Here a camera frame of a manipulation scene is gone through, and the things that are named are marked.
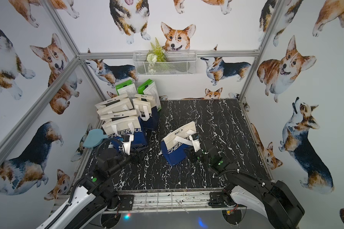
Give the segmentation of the dark blue white bag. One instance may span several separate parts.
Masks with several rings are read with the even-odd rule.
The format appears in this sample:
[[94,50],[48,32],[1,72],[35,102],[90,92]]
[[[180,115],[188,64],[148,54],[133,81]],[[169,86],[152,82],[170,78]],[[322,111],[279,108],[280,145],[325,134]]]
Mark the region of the dark blue white bag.
[[159,114],[154,97],[152,95],[135,94],[132,101],[142,126],[145,129],[156,130],[159,123]]

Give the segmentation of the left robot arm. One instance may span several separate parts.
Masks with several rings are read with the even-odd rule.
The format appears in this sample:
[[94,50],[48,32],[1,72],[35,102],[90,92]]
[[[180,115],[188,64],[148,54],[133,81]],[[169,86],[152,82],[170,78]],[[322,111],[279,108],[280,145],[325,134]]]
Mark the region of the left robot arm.
[[105,210],[119,210],[122,198],[113,188],[112,179],[129,164],[140,162],[147,149],[139,146],[127,155],[114,148],[98,147],[94,169],[76,182],[67,201],[38,228],[82,229]]

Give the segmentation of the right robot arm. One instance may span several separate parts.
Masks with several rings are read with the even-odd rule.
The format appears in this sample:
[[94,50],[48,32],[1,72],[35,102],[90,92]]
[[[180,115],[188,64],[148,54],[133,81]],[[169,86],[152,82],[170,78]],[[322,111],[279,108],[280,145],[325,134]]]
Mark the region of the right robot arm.
[[222,178],[232,200],[265,216],[275,229],[296,229],[305,210],[282,181],[270,181],[250,174],[218,154],[214,146],[185,152],[216,178]]

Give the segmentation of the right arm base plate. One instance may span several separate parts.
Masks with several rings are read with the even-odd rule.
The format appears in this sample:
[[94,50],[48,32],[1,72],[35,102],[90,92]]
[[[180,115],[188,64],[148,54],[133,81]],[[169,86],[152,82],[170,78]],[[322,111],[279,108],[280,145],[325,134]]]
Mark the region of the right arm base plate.
[[210,192],[208,206],[211,208],[230,208],[237,204],[226,192]]

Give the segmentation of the green white takeout bag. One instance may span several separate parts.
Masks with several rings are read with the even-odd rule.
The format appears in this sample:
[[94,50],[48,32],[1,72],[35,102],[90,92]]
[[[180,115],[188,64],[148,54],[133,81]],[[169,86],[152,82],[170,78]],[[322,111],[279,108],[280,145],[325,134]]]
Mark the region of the green white takeout bag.
[[118,95],[127,94],[128,97],[133,98],[137,94],[137,88],[132,80],[128,80],[116,85],[116,92]]

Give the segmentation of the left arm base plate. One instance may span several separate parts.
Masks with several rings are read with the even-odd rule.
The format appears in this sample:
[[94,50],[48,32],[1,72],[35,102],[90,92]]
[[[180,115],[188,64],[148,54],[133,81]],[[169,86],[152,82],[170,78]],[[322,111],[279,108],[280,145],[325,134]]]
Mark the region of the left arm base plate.
[[130,211],[133,208],[134,197],[134,195],[117,195],[112,198],[109,209],[115,211]]

